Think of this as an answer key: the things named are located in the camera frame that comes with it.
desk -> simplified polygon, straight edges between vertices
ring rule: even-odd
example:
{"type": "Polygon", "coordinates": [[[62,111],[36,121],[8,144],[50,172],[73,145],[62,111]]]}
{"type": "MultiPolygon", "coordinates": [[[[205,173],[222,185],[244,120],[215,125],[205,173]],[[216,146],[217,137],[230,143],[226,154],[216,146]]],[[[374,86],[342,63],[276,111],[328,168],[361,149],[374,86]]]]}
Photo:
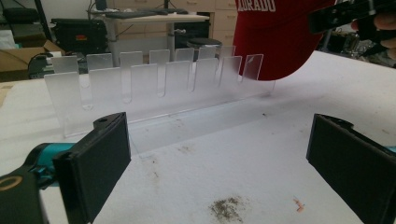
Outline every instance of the desk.
{"type": "Polygon", "coordinates": [[[148,23],[166,23],[167,29],[167,45],[170,49],[171,61],[175,58],[175,22],[197,22],[209,20],[209,17],[198,16],[198,15],[179,15],[179,14],[169,14],[169,15],[156,15],[132,19],[110,19],[103,17],[103,20],[107,28],[107,39],[110,51],[113,53],[113,63],[114,66],[120,66],[119,52],[115,49],[115,42],[117,42],[116,34],[116,24],[126,23],[126,24],[148,24],[148,23]]]}
{"type": "MultiPolygon", "coordinates": [[[[346,119],[394,146],[395,83],[394,69],[314,52],[271,96],[132,123],[132,161],[94,223],[361,223],[305,158],[312,119],[346,119]]],[[[1,174],[40,143],[78,140],[61,132],[44,80],[14,84],[0,108],[1,174]]],[[[50,222],[67,223],[59,190],[42,197],[50,222]]]]}

black keyboard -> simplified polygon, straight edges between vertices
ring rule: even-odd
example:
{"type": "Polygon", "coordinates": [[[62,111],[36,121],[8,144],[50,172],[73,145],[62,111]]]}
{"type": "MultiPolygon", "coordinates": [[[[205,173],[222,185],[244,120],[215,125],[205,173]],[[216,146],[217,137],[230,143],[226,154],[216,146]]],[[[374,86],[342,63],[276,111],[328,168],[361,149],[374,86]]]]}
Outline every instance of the black keyboard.
{"type": "Polygon", "coordinates": [[[150,11],[150,12],[155,12],[158,15],[167,15],[167,14],[189,14],[189,12],[186,9],[183,8],[160,8],[160,7],[148,7],[148,8],[138,8],[137,11],[150,11]]]}
{"type": "Polygon", "coordinates": [[[131,19],[131,18],[139,18],[139,17],[147,17],[147,16],[155,16],[157,13],[150,11],[133,11],[133,12],[112,12],[107,13],[106,17],[112,19],[131,19]]]}

white table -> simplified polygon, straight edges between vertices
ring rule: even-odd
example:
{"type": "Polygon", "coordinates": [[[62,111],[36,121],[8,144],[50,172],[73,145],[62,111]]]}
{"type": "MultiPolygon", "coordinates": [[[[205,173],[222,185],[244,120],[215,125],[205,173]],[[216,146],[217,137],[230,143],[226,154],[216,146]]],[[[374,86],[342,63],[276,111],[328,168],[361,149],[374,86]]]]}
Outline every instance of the white table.
{"type": "MultiPolygon", "coordinates": [[[[314,52],[271,96],[130,124],[132,161],[94,223],[361,223],[305,158],[312,118],[396,145],[395,84],[394,69],[314,52]],[[229,220],[213,210],[221,202],[229,220]]],[[[44,80],[13,85],[0,108],[0,173],[40,143],[78,140],[61,132],[44,80]]],[[[50,222],[67,223],[59,189],[42,196],[50,222]]]]}
{"type": "Polygon", "coordinates": [[[113,53],[114,66],[120,66],[119,52],[116,51],[115,43],[118,41],[116,34],[116,25],[120,24],[150,24],[166,23],[167,29],[167,46],[170,49],[170,58],[175,58],[175,23],[176,22],[198,22],[209,20],[209,17],[199,15],[168,14],[156,15],[131,19],[111,19],[103,17],[107,29],[107,39],[110,51],[113,53]]]}

dirt stain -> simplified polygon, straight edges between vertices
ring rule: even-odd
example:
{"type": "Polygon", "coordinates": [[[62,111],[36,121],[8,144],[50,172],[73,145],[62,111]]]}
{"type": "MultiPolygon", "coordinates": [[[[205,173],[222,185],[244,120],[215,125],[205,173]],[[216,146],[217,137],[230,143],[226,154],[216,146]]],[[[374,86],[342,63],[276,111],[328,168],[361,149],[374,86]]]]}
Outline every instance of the dirt stain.
{"type": "Polygon", "coordinates": [[[211,214],[215,216],[221,224],[230,222],[244,223],[238,214],[238,211],[244,210],[244,204],[238,197],[215,201],[209,206],[209,208],[211,210],[211,214]]]}

slot in acrylic rack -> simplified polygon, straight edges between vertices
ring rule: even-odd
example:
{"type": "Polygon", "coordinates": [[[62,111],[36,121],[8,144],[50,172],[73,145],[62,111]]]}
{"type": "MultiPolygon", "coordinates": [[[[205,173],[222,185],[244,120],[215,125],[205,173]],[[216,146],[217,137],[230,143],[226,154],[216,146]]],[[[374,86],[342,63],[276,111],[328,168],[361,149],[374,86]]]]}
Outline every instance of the slot in acrylic rack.
{"type": "Polygon", "coordinates": [[[121,111],[131,123],[269,94],[275,82],[257,80],[263,55],[247,56],[240,76],[242,57],[233,52],[222,47],[216,57],[215,48],[202,48],[193,62],[194,49],[177,49],[170,62],[168,49],[153,50],[149,63],[140,51],[123,52],[120,67],[108,63],[111,54],[87,55],[89,74],[61,69],[45,81],[67,137],[87,133],[97,118],[121,111]]]}

